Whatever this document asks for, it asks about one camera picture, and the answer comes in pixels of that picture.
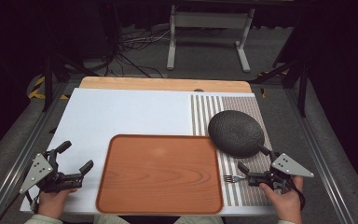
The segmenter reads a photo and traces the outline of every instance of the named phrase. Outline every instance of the white tabletop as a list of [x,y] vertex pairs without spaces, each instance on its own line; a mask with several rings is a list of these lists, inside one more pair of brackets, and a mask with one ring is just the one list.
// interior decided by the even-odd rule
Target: white tabletop
[[[94,161],[94,167],[86,174],[83,187],[70,194],[64,212],[99,214],[95,202],[106,152],[113,136],[119,133],[192,134],[189,96],[195,94],[254,97],[252,93],[75,89],[48,150],[64,141],[71,141],[72,146],[57,156],[59,171],[66,175],[78,174],[78,169],[89,160]],[[37,191],[37,187],[30,189],[32,196]],[[21,211],[30,211],[26,199],[22,202]],[[269,214],[273,214],[270,205],[224,205],[218,215]]]

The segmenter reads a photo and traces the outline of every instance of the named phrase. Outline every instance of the table leg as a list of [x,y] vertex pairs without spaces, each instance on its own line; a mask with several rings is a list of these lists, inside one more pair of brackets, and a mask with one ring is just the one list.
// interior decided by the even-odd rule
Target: table leg
[[171,8],[171,40],[170,40],[170,51],[168,52],[167,69],[173,70],[175,64],[175,51],[176,51],[176,40],[175,40],[175,6]]
[[243,50],[243,46],[245,45],[246,37],[249,34],[249,29],[251,27],[252,19],[254,17],[254,14],[255,14],[255,10],[250,9],[249,13],[248,13],[248,18],[246,19],[246,22],[243,25],[242,39],[241,39],[241,41],[236,41],[235,42],[237,52],[238,52],[238,56],[240,57],[242,70],[245,73],[251,72],[251,68],[250,68],[248,60],[246,58],[245,51]]

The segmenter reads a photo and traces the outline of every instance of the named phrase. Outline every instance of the robotic arm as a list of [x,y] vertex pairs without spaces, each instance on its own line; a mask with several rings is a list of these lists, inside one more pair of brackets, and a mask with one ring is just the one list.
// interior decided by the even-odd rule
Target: robotic arm
[[59,192],[64,189],[80,189],[84,176],[94,165],[93,161],[88,161],[83,165],[79,174],[65,175],[58,171],[57,153],[62,154],[71,146],[71,142],[66,141],[57,148],[44,153],[38,153],[34,162],[26,175],[20,189],[20,194],[25,193],[31,204],[31,209],[37,212],[37,197],[31,200],[28,190],[37,185],[44,192]]
[[305,205],[305,197],[301,191],[296,188],[291,175],[314,177],[314,174],[285,153],[274,152],[263,146],[260,146],[260,148],[260,151],[264,155],[269,156],[271,160],[271,165],[268,171],[264,173],[251,173],[248,167],[238,161],[238,169],[246,175],[249,186],[258,187],[260,183],[265,183],[272,189],[287,191],[293,189],[298,193],[302,210]]

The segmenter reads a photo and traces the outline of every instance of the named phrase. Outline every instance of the sleeve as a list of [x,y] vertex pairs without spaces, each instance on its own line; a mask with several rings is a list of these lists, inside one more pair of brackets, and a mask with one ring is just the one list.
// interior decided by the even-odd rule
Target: sleeve
[[62,224],[62,221],[36,214],[26,221],[25,224]]
[[290,222],[290,221],[283,221],[283,220],[279,220],[278,224],[296,224],[294,222]]

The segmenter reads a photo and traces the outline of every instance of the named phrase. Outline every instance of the wooden board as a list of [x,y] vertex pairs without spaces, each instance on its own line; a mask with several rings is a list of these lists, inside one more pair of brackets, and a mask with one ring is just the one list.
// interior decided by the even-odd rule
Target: wooden board
[[85,77],[80,83],[80,88],[144,91],[203,90],[216,92],[252,92],[249,83],[245,81],[141,77]]
[[223,207],[217,154],[206,136],[119,134],[97,197],[105,214],[216,214]]

